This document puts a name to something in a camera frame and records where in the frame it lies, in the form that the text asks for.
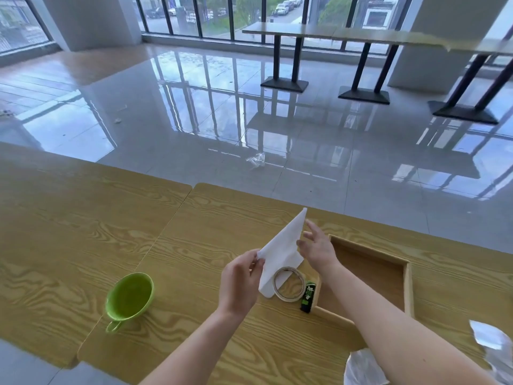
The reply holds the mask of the person's right hand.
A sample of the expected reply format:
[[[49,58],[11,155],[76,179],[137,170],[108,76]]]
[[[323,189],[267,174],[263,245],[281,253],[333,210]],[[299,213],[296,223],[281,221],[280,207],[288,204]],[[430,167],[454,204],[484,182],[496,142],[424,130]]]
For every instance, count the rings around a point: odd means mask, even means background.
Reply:
[[[319,226],[309,219],[306,219],[305,223],[309,231],[304,231],[303,239],[298,241],[311,241],[311,257],[305,259],[321,277],[326,278],[340,265],[335,249],[328,235]]]

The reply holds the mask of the person's left hand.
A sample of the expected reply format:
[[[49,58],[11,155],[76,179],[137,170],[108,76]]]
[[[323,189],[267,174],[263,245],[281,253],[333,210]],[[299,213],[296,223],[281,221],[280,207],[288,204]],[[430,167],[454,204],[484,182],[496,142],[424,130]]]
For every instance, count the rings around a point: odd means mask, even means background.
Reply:
[[[259,285],[251,283],[251,270],[259,249],[249,250],[229,262],[221,273],[218,309],[244,319],[257,301]]]

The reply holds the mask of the white paper napkin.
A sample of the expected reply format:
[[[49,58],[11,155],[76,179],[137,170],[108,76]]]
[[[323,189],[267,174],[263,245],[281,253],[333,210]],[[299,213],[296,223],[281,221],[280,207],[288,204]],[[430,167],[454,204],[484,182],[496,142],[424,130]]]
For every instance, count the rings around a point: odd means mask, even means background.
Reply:
[[[307,208],[293,218],[274,238],[261,250],[257,258],[264,259],[264,267],[260,278],[259,292],[271,299],[297,270],[304,258],[298,252],[297,240],[300,239],[306,218]]]

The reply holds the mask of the person's right forearm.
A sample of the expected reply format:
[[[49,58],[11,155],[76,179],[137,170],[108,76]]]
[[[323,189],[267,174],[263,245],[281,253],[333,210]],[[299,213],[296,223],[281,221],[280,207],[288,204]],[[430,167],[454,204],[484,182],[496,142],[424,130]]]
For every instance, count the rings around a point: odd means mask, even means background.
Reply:
[[[337,260],[319,272],[393,385],[498,385],[476,362]]]

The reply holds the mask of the person's left forearm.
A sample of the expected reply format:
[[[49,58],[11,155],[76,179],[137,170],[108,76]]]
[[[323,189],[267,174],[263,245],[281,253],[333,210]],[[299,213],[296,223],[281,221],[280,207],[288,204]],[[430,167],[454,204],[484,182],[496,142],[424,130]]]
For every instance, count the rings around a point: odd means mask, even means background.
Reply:
[[[139,385],[206,385],[248,312],[248,309],[216,309]]]

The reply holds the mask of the clear tape roll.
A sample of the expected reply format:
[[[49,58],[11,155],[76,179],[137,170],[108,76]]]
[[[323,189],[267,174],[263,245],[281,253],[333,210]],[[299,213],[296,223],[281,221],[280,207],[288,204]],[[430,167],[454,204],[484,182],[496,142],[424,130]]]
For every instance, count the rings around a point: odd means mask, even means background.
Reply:
[[[296,275],[301,283],[301,290],[294,297],[286,297],[286,296],[282,295],[281,292],[279,291],[277,279],[279,279],[280,275],[284,272],[290,272],[290,274]],[[298,269],[296,269],[294,267],[290,267],[290,266],[284,266],[284,267],[279,268],[273,275],[272,283],[273,283],[274,294],[281,301],[286,302],[286,303],[293,303],[293,302],[297,302],[297,301],[301,300],[306,291],[306,280],[305,280],[304,275]]]

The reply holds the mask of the green and black lighter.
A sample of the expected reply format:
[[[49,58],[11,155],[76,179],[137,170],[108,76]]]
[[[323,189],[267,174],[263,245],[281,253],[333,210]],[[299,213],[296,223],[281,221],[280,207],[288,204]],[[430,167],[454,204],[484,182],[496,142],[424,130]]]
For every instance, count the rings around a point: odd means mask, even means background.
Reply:
[[[311,312],[313,299],[315,298],[317,284],[313,281],[307,281],[303,296],[300,299],[300,310],[309,314]]]

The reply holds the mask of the shallow wooden tray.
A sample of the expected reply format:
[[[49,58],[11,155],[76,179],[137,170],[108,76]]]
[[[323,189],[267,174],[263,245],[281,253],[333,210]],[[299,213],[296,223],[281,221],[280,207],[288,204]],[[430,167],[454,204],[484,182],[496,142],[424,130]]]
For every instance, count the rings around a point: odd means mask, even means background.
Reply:
[[[413,272],[409,261],[334,235],[329,235],[329,239],[342,265],[414,318]],[[321,278],[316,282],[310,314],[335,324],[354,325],[352,318]]]

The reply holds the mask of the green ceramic cup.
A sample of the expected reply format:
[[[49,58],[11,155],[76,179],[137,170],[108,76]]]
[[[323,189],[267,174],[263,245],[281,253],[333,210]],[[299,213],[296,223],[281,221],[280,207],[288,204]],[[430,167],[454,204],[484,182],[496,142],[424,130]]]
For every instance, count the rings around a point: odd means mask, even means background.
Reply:
[[[106,332],[115,333],[125,322],[141,316],[150,307],[155,291],[152,278],[144,272],[121,278],[106,296]]]

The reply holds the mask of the crumpled clear plastic wrapper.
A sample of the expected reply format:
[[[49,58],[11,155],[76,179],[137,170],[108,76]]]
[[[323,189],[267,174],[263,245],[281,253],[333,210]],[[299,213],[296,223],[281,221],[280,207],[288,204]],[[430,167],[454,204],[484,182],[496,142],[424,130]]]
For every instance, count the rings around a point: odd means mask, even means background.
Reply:
[[[389,385],[369,348],[351,352],[346,362],[344,385]]]
[[[490,375],[502,385],[513,385],[513,341],[495,326],[474,320],[469,323],[476,343],[484,349]]]

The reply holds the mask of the wooden table with black legs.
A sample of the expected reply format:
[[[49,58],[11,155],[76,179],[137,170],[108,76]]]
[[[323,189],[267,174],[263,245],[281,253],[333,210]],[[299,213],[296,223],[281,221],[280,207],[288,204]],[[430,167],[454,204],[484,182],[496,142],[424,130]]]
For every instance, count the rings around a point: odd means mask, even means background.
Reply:
[[[476,57],[466,70],[456,89],[446,102],[429,101],[428,107],[433,116],[452,118],[460,121],[498,125],[499,121],[487,109],[500,90],[513,77],[513,40],[482,39],[480,41],[458,41],[448,46],[449,51],[470,52]],[[464,92],[476,78],[486,60],[492,56],[510,56],[510,62],[496,77],[489,89],[474,105],[459,105]]]
[[[304,25],[304,24],[282,24],[271,22],[256,22],[242,30],[244,34],[259,34],[262,36],[273,35],[273,75],[261,83],[262,88],[283,90],[293,93],[303,93],[308,86],[308,81],[299,80],[301,51],[305,38],[332,39],[337,31],[335,25]],[[292,77],[282,78],[279,76],[280,49],[282,37],[294,37]]]
[[[446,39],[418,32],[338,28],[336,31],[334,31],[331,38],[332,40],[364,44],[359,63],[357,64],[352,85],[350,88],[342,86],[340,88],[338,98],[349,101],[374,103],[381,105],[390,104],[389,94],[386,91],[382,91],[382,87],[385,83],[386,77],[394,60],[394,57],[400,46],[424,45],[432,47],[441,47],[444,48],[446,51],[451,50],[449,42]],[[378,77],[374,89],[360,89],[359,83],[372,44],[389,45],[388,56],[385,59],[384,65],[382,67],[381,73]]]

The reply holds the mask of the black framed window wall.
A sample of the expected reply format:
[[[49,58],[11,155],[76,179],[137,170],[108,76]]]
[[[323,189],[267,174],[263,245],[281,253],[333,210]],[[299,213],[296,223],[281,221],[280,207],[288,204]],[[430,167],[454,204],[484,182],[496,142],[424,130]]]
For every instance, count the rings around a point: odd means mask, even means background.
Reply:
[[[0,0],[0,55],[50,42],[31,0]]]
[[[132,0],[144,33],[273,44],[257,22],[400,30],[412,0]]]

